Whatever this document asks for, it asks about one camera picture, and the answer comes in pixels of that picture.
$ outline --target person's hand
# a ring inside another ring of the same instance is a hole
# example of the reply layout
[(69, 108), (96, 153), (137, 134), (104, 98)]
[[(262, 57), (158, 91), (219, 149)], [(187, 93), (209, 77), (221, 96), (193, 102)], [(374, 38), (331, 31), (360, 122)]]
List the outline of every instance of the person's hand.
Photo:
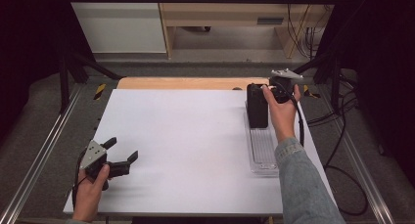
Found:
[[(268, 102), (271, 114), (272, 125), (274, 125), (278, 142), (281, 143), (287, 138), (296, 137), (294, 133), (294, 120), (296, 118), (296, 107), (291, 100), (284, 104), (278, 104), (267, 86), (262, 86), (262, 92)], [(294, 86), (294, 98), (298, 102), (300, 100), (300, 89), (298, 85)]]
[(97, 179), (95, 179), (94, 182), (91, 182), (89, 177), (84, 179), (87, 176), (85, 170), (79, 170), (78, 182), (82, 181), (82, 179), (83, 181), (79, 184), (77, 189), (76, 206), (72, 216), (73, 220), (92, 222), (95, 219), (98, 212), (98, 203), (101, 199), (102, 189), (109, 174), (110, 167), (105, 164), (101, 168)]

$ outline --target sleeve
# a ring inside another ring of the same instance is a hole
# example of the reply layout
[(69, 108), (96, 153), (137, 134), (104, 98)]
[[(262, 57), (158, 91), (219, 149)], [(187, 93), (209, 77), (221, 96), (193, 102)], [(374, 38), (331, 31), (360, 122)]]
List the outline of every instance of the sleeve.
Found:
[(90, 224), (89, 222), (77, 221), (73, 219), (68, 219), (65, 224)]
[(299, 140), (281, 142), (275, 157), (280, 169), (284, 223), (345, 223)]

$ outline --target white cabinet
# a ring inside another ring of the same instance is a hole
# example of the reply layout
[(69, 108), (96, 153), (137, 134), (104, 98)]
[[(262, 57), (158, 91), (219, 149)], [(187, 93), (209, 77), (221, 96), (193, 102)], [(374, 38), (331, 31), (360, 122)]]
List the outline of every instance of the white cabinet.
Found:
[(94, 54), (165, 53), (157, 3), (72, 3)]

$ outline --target wire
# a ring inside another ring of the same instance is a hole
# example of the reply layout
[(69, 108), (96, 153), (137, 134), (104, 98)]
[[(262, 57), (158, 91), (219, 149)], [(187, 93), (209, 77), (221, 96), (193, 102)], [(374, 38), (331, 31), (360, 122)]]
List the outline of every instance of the wire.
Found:
[(323, 168), (324, 168), (324, 171), (326, 171), (328, 168), (338, 170), (341, 173), (343, 173), (344, 175), (346, 175), (353, 183), (355, 183), (357, 185), (357, 187), (359, 188), (359, 190), (363, 194), (363, 197), (364, 197), (364, 200), (365, 200), (365, 204), (364, 204), (363, 208), (360, 211), (358, 211), (358, 212), (350, 212), (350, 211), (346, 211), (346, 210), (344, 210), (344, 209), (342, 209), (342, 208), (339, 207), (339, 211), (341, 211), (342, 213), (348, 214), (348, 215), (358, 216), (358, 215), (361, 215), (361, 214), (365, 213), (366, 210), (367, 210), (367, 208), (368, 208), (368, 206), (369, 206), (369, 201), (367, 200), (367, 195), (366, 195), (365, 191), (363, 190), (362, 186), (353, 177), (351, 177), (350, 174), (348, 174), (347, 172), (345, 172), (344, 170), (342, 170), (342, 169), (340, 169), (340, 168), (338, 168), (336, 166), (330, 165), (330, 162), (332, 161), (334, 155), (336, 154), (336, 152), (337, 152), (337, 150), (339, 148), (339, 145), (340, 145), (340, 143), (341, 143), (341, 141), (343, 139), (343, 136), (345, 134), (345, 131), (346, 131), (346, 113), (345, 113), (346, 105), (345, 105), (345, 98), (346, 98), (347, 95), (349, 95), (349, 94), (351, 94), (353, 92), (354, 92), (354, 90), (351, 90), (351, 91), (347, 92), (343, 96), (343, 98), (342, 98), (342, 107), (341, 107), (341, 110), (342, 110), (342, 119), (343, 119), (342, 132), (341, 132), (340, 137), (339, 137), (339, 140), (338, 140), (338, 142), (337, 142), (337, 144), (335, 146), (335, 149), (330, 154), (330, 157), (329, 157), (329, 159), (327, 159), (327, 162), (323, 166)]
[(313, 44), (314, 44), (314, 30), (315, 30), (315, 28), (311, 28), (311, 35), (310, 35), (310, 59), (312, 60), (312, 47), (313, 47)]
[[(292, 21), (291, 21), (291, 4), (287, 4), (287, 10), (288, 10), (288, 22), (287, 22), (287, 30), (288, 30), (288, 33), (289, 33), (289, 35), (290, 35), (291, 39), (293, 40), (294, 44), (296, 45), (297, 49), (300, 51), (300, 54), (301, 54), (302, 56), (304, 56), (304, 57), (308, 58), (308, 56), (307, 56), (307, 55), (306, 55), (306, 53), (305, 53), (305, 52), (301, 49), (301, 47), (300, 47), (300, 45), (299, 45), (299, 43), (298, 43), (299, 38), (298, 38), (298, 37), (297, 37), (297, 35), (296, 35), (296, 30), (294, 29), (293, 23), (292, 23)], [(296, 39), (294, 39), (293, 35), (291, 34), (290, 25), (291, 25), (291, 28), (292, 28), (292, 30), (293, 30), (293, 33), (294, 33), (294, 36), (295, 36), (295, 38), (296, 38)]]
[(305, 46), (308, 49), (308, 45), (306, 44), (307, 43), (307, 37), (305, 37), (304, 39), (301, 40), (301, 49), (307, 55), (307, 57), (310, 59), (309, 55), (307, 54), (307, 52), (304, 49), (304, 43), (305, 43)]
[(363, 208), (358, 212), (346, 211), (346, 210), (344, 210), (344, 209), (342, 209), (341, 207), (338, 206), (339, 211), (342, 212), (342, 213), (345, 213), (347, 215), (350, 215), (350, 216), (359, 216), (359, 215), (362, 215), (363, 213), (365, 213), (368, 206), (369, 206), (369, 201), (367, 200), (367, 195), (366, 195), (365, 191), (363, 190), (362, 186), (360, 185), (360, 183), (356, 179), (354, 179), (350, 174), (348, 174), (347, 172), (345, 172), (344, 170), (342, 170), (342, 169), (340, 169), (336, 166), (327, 165), (326, 170), (327, 170), (327, 168), (337, 170), (337, 171), (341, 172), (342, 174), (344, 174), (346, 177), (348, 177), (359, 188), (359, 190), (362, 193), (362, 195), (364, 197), (364, 200), (365, 200)]
[[(345, 105), (344, 106), (341, 106), (341, 109), (342, 108), (345, 108), (346, 110), (345, 110), (345, 112), (348, 112), (348, 111), (350, 111), (351, 109), (353, 109), (357, 104), (354, 104), (354, 105), (352, 105), (352, 106), (350, 106), (350, 107), (347, 107), (347, 105), (349, 104), (349, 103), (351, 103), (352, 101), (354, 101), (354, 100), (356, 100), (357, 98), (352, 98), (352, 99), (350, 99), (350, 100), (348, 100), (346, 103), (345, 103)], [(321, 117), (318, 117), (318, 118), (314, 118), (314, 119), (311, 119), (311, 120), (309, 120), (308, 122), (307, 122), (307, 124), (308, 124), (308, 126), (310, 127), (310, 126), (317, 126), (317, 125), (309, 125), (309, 124), (315, 124), (315, 123), (318, 123), (318, 122), (321, 122), (321, 121), (323, 121), (323, 120), (325, 120), (325, 119), (327, 119), (327, 118), (329, 118), (330, 116), (332, 116), (332, 115), (334, 115), (335, 113), (334, 112), (329, 112), (329, 113), (327, 113), (327, 114), (325, 114), (325, 115), (323, 115), (323, 116), (321, 116)], [(336, 118), (338, 118), (339, 116), (337, 116), (337, 117), (335, 117), (335, 118), (332, 118), (332, 119), (330, 119), (330, 120), (328, 120), (328, 121), (326, 121), (326, 122), (324, 122), (324, 123), (327, 123), (327, 122), (330, 122), (330, 121), (332, 121), (332, 120), (334, 120), (334, 119), (336, 119)]]
[[(324, 12), (324, 14), (320, 17), (320, 19), (317, 21), (317, 23), (315, 24), (315, 26), (314, 26), (314, 29), (318, 26), (318, 24), (326, 17), (326, 15), (327, 15), (327, 13), (331, 10), (331, 7), (330, 6), (328, 6), (328, 5), (324, 5), (324, 9), (325, 9), (325, 12)], [(326, 23), (323, 25), (323, 26), (321, 26), (321, 28), (320, 28), (320, 30), (318, 30), (318, 31), (316, 31), (316, 32), (314, 32), (314, 34), (315, 33), (319, 33), (320, 31), (322, 31), (323, 30), (323, 28), (324, 27), (326, 27), (326, 25), (327, 25), (327, 23), (329, 22), (329, 20), (327, 20), (326, 21)]]
[(309, 27), (305, 30), (305, 45), (307, 46), (307, 48), (309, 49), (309, 42), (308, 42), (308, 30)]
[[(347, 93), (343, 96), (343, 98), (342, 98), (342, 106), (343, 106), (343, 105), (344, 105), (344, 103), (345, 103), (345, 98), (346, 98), (346, 96), (347, 96), (347, 95), (349, 95), (349, 94), (351, 94), (351, 93), (353, 93), (353, 92), (354, 92), (354, 91), (353, 91), (353, 90), (351, 90), (351, 91), (347, 92)], [(343, 114), (342, 114), (342, 119), (343, 119), (343, 128), (342, 128), (342, 132), (340, 133), (340, 137), (339, 137), (339, 139), (338, 139), (338, 142), (336, 143), (335, 149), (332, 151), (332, 153), (330, 154), (329, 159), (327, 159), (327, 162), (326, 162), (326, 164), (325, 164), (323, 167), (326, 167), (327, 165), (329, 165), (329, 164), (330, 164), (330, 162), (332, 161), (333, 156), (334, 156), (334, 155), (335, 155), (335, 153), (337, 152), (337, 150), (338, 150), (338, 148), (339, 148), (339, 145), (340, 145), (340, 142), (342, 141), (343, 136), (344, 136), (344, 134), (345, 134), (345, 131), (346, 131), (346, 115), (345, 115), (345, 112), (344, 112), (344, 108), (342, 108), (342, 112), (343, 112)]]
[(79, 186), (79, 184), (85, 180), (86, 177), (82, 178), (82, 180), (80, 182), (78, 182), (78, 174), (79, 174), (79, 166), (80, 166), (80, 162), (83, 159), (83, 156), (85, 156), (86, 153), (86, 148), (79, 154), (77, 163), (76, 163), (76, 170), (75, 170), (75, 178), (73, 181), (73, 187), (72, 187), (72, 206), (73, 206), (73, 210), (75, 210), (75, 206), (76, 206), (76, 194), (77, 194), (77, 188)]
[(293, 95), (290, 95), (290, 99), (293, 102), (294, 106), (296, 107), (297, 113), (299, 114), (299, 125), (300, 125), (300, 144), (304, 147), (304, 123), (302, 120), (299, 104), (297, 103), (297, 100), (294, 98)]
[(343, 74), (340, 74), (340, 80), (347, 82), (353, 88), (356, 88), (357, 87), (357, 82), (356, 81), (348, 79)]

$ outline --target white table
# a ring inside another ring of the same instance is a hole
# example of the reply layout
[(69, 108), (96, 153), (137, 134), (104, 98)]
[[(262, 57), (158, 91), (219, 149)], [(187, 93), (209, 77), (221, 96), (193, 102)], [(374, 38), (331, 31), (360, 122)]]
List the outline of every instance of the white table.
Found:
[[(139, 157), (129, 175), (110, 181), (99, 213), (281, 214), (279, 179), (251, 172), (245, 101), (246, 91), (114, 90), (94, 140), (117, 137), (109, 161)], [(333, 197), (306, 124), (304, 131), (305, 150)], [(73, 212), (70, 196), (64, 212)]]

